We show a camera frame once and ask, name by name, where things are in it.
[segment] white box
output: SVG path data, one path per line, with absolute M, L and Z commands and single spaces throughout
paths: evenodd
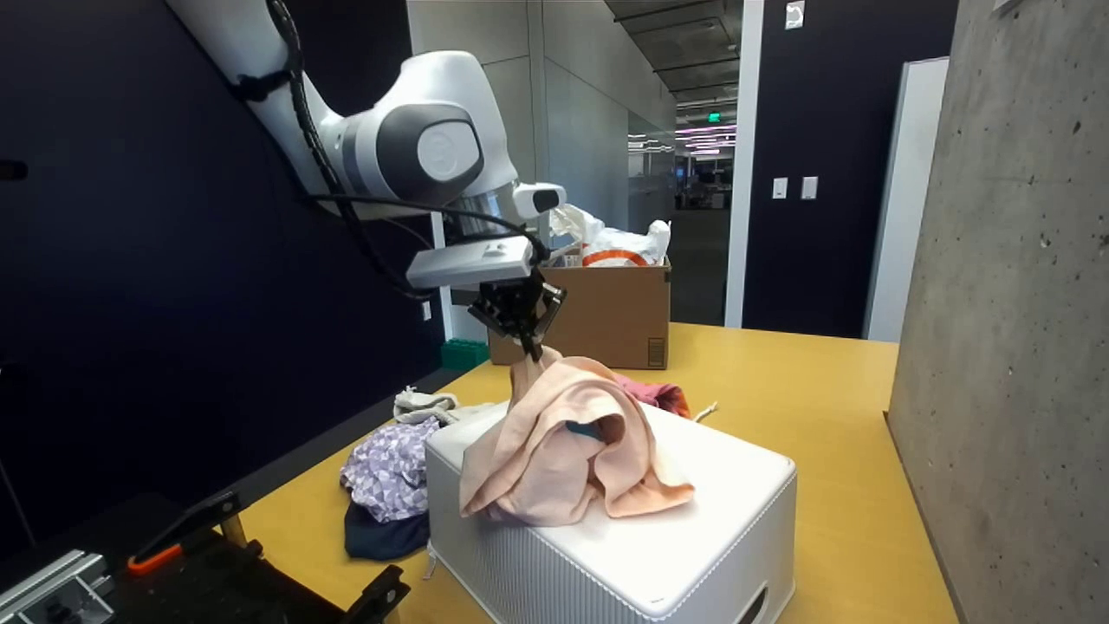
M 425 452 L 428 551 L 501 624 L 765 624 L 794 597 L 794 462 L 645 404 L 663 462 L 696 484 L 684 508 L 576 526 L 465 521 L 461 452 L 507 404 L 440 429 Z

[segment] ceiling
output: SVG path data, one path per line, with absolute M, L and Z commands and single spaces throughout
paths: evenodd
M 675 98 L 675 128 L 735 122 L 743 0 L 605 0 Z

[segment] purple fabric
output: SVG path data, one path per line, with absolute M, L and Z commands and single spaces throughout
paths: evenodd
M 353 443 L 344 467 L 344 488 L 378 522 L 396 522 L 425 513 L 425 439 L 440 429 L 438 418 L 383 424 Z

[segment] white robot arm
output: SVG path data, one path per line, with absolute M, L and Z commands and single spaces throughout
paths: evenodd
M 535 309 L 545 301 L 554 313 L 561 293 L 535 269 L 545 247 L 538 248 L 523 224 L 561 205 L 566 191 L 516 182 L 507 124 L 476 54 L 413 54 L 370 112 L 344 116 L 298 69 L 285 0 L 167 4 L 273 134 L 318 209 L 364 221 L 444 209 L 516 224 L 501 238 L 422 248 L 405 277 L 413 287 L 476 287 L 470 313 L 538 352 L 545 320 Z

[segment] black wall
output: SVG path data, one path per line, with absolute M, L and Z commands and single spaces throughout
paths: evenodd
M 340 112 L 408 54 L 396 4 L 296 6 Z M 0 0 L 0 457 L 37 533 L 195 502 L 438 359 L 160 0 Z M 415 242 L 368 224 L 392 269 Z M 14 544 L 0 495 L 3 544 Z
M 952 4 L 809 0 L 784 31 L 787 0 L 765 0 L 746 324 L 862 332 L 901 62 L 949 53 Z

